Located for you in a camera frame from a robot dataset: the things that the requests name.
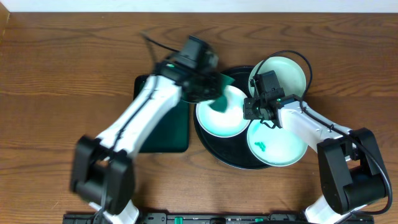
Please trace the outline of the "green wavy sponge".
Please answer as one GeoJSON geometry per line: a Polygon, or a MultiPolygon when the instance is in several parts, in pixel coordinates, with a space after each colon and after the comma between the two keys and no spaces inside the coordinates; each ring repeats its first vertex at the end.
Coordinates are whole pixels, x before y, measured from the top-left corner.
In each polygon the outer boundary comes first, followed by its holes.
{"type": "Polygon", "coordinates": [[[216,112],[224,113],[228,106],[228,100],[224,95],[224,91],[228,85],[234,82],[234,79],[224,74],[220,74],[220,78],[221,95],[214,102],[210,103],[209,107],[216,112]]]}

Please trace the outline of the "white plate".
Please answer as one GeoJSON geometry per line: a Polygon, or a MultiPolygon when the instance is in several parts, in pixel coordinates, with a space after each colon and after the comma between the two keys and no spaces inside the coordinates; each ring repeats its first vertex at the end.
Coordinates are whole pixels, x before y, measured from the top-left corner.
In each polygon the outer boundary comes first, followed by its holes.
{"type": "Polygon", "coordinates": [[[196,105],[196,119],[208,134],[219,138],[231,138],[243,132],[250,120],[243,118],[243,105],[246,94],[235,86],[224,89],[227,107],[224,113],[210,108],[213,100],[202,101],[196,105]]]}

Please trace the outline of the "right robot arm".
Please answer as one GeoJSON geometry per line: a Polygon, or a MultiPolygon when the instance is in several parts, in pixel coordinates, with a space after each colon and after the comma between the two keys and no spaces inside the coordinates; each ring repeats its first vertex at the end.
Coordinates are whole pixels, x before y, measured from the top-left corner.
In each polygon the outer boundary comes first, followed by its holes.
{"type": "Polygon", "coordinates": [[[386,213],[392,185],[374,134],[320,115],[296,95],[245,98],[244,118],[270,120],[316,150],[322,196],[304,211],[309,223],[344,223],[353,216],[386,213]]]}

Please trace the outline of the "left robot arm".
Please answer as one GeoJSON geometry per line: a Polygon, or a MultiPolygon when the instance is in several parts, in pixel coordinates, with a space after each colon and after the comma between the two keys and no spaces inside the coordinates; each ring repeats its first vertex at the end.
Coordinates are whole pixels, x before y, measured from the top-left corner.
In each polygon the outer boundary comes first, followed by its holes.
{"type": "Polygon", "coordinates": [[[96,209],[94,223],[137,222],[132,162],[144,141],[181,100],[218,101],[232,82],[212,63],[166,59],[155,64],[141,92],[110,127],[95,138],[78,140],[70,189],[96,209]]]}

